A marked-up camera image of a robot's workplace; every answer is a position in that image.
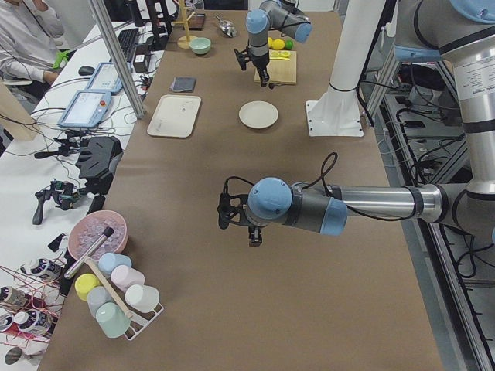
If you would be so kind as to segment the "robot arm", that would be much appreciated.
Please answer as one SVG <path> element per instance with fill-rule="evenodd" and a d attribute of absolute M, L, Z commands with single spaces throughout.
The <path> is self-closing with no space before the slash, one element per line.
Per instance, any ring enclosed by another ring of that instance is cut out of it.
<path fill-rule="evenodd" d="M 298 43 L 305 43 L 312 31 L 309 17 L 297 8 L 297 1 L 263 1 L 246 16 L 248 43 L 245 50 L 235 51 L 242 70 L 252 62 L 260 77 L 260 85 L 266 87 L 268 74 L 269 47 L 268 31 L 278 30 Z"/>
<path fill-rule="evenodd" d="M 494 1 L 391 1 L 398 17 L 394 56 L 401 62 L 444 59 L 453 67 L 456 93 L 469 150 L 472 179 L 465 185 L 388 187 L 339 187 L 323 190 L 312 185 L 288 185 L 266 178 L 249 192 L 245 219 L 258 231 L 280 223 L 321 234 L 343 232 L 349 212 L 385 221 L 419 218 L 428 223 L 455 226 L 482 240 L 494 242 Z M 362 135 L 357 123 L 357 87 L 386 1 L 349 1 L 329 88 L 318 101 L 308 101 L 311 136 Z M 268 27 L 283 30 L 303 42 L 312 26 L 296 31 L 294 6 L 265 1 L 248 13 L 248 55 L 262 77 L 268 79 Z"/>

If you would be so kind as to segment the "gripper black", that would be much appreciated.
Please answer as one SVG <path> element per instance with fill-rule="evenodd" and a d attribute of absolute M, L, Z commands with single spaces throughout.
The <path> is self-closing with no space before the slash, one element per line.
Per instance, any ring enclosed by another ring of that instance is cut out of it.
<path fill-rule="evenodd" d="M 262 244 L 262 229 L 263 226 L 250 225 L 248 227 L 249 232 L 249 246 L 259 247 Z"/>
<path fill-rule="evenodd" d="M 270 81 L 270 76 L 267 70 L 268 64 L 270 62 L 269 54 L 266 53 L 261 56 L 252 56 L 251 62 L 256 67 L 258 76 L 260 77 L 260 86 L 267 87 Z"/>

